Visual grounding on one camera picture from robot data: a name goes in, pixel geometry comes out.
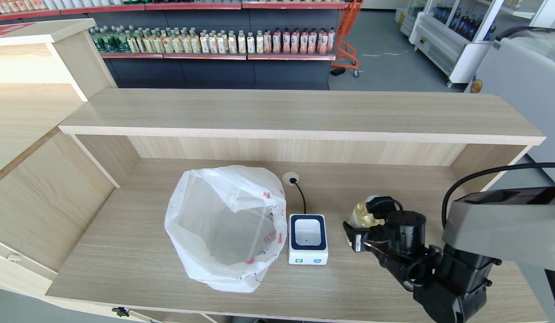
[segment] green bottle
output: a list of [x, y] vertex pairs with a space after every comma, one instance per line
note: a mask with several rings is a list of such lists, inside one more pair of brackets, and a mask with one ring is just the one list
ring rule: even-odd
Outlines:
[[118, 28], [118, 36], [117, 39], [120, 41], [120, 51], [124, 53], [131, 53], [130, 46], [128, 45], [128, 39], [126, 38], [126, 33], [124, 32], [124, 28]]
[[114, 47], [114, 43], [113, 43], [113, 38], [112, 34], [110, 33], [110, 30], [108, 29], [107, 26], [104, 26], [102, 28], [102, 39], [104, 41], [104, 47], [106, 47], [106, 51], [109, 53], [114, 53], [116, 51], [116, 48]]
[[89, 31], [89, 33], [91, 34], [92, 41], [93, 41], [93, 42], [95, 43], [95, 45], [96, 45], [96, 49], [97, 49], [99, 52], [103, 52], [104, 49], [105, 49], [105, 48], [104, 48], [104, 42], [102, 42], [102, 43], [99, 43], [99, 42], [98, 42], [98, 41], [99, 41], [99, 37], [100, 37], [100, 36], [99, 36], [99, 33], [98, 33], [94, 28], [91, 28], [91, 29], [89, 29], [88, 31]]

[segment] glass door refrigerator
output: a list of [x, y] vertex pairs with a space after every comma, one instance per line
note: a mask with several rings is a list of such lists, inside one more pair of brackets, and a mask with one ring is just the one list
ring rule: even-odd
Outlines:
[[415, 25], [415, 20], [417, 19], [417, 14], [425, 9], [427, 0], [411, 0], [409, 6], [405, 9], [404, 17], [400, 22], [401, 33], [407, 37], [411, 36], [411, 31], [413, 31], [413, 25]]
[[428, 0], [409, 42], [447, 75], [447, 86], [468, 83], [500, 32], [549, 27], [555, 0]]

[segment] black cable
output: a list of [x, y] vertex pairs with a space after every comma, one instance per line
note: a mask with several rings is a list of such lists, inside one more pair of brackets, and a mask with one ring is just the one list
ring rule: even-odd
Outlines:
[[501, 166], [495, 168], [489, 168], [488, 170], [476, 172], [470, 175], [467, 175], [460, 180], [458, 180], [451, 188], [445, 193], [443, 197], [443, 204], [441, 205], [441, 223], [443, 224], [443, 229], [445, 229], [445, 225], [447, 224], [447, 205], [449, 203], [449, 198], [455, 190], [467, 182], [468, 180], [472, 180], [473, 178], [481, 177], [483, 175], [488, 175], [496, 172], [504, 172], [504, 171], [511, 171], [511, 170], [525, 170], [528, 168], [555, 168], [555, 163], [528, 163], [528, 164], [517, 164], [517, 165], [509, 165], [509, 166]]
[[294, 180], [293, 184], [298, 187], [299, 193], [302, 194], [302, 200], [304, 201], [304, 214], [307, 214], [307, 212], [306, 212], [306, 197], [304, 196], [304, 193], [302, 192], [302, 189], [299, 188], [298, 181]]

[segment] white power cable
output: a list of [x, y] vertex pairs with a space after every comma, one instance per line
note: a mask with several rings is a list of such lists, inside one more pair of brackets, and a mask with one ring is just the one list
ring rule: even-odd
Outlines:
[[404, 51], [404, 52], [401, 52], [401, 53], [398, 53], [398, 54], [396, 54], [396, 53], [382, 53], [382, 54], [379, 54], [379, 55], [361, 54], [361, 56], [362, 57], [382, 57], [383, 55], [392, 55], [392, 56], [398, 57], [399, 55], [402, 55], [404, 53], [409, 53], [409, 52], [412, 52], [412, 51], [413, 51], [413, 49], [409, 49], [408, 51]]

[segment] wood grain countertop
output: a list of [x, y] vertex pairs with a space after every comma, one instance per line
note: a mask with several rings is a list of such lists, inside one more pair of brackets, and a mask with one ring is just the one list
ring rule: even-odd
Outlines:
[[[235, 163], [265, 167], [278, 176], [286, 171], [300, 175], [308, 212], [326, 218], [325, 266], [289, 265], [284, 247], [251, 294], [219, 292], [188, 278], [164, 229], [173, 189], [186, 170]], [[370, 194], [388, 195], [405, 209], [425, 214], [425, 243], [443, 245], [441, 201], [455, 181], [449, 167], [142, 159], [108, 198], [47, 295], [146, 310], [344, 323], [431, 322], [373, 255], [351, 250], [342, 222]], [[302, 211], [296, 188], [284, 190], [288, 213]], [[472, 323], [546, 320], [514, 263], [495, 266], [489, 279], [487, 305]]]
[[498, 96], [431, 92], [105, 89], [63, 123], [79, 135], [538, 145]]
[[[25, 26], [16, 29], [17, 25]], [[13, 27], [13, 31], [0, 35], [0, 46], [55, 43], [95, 25], [93, 18], [9, 25]]]

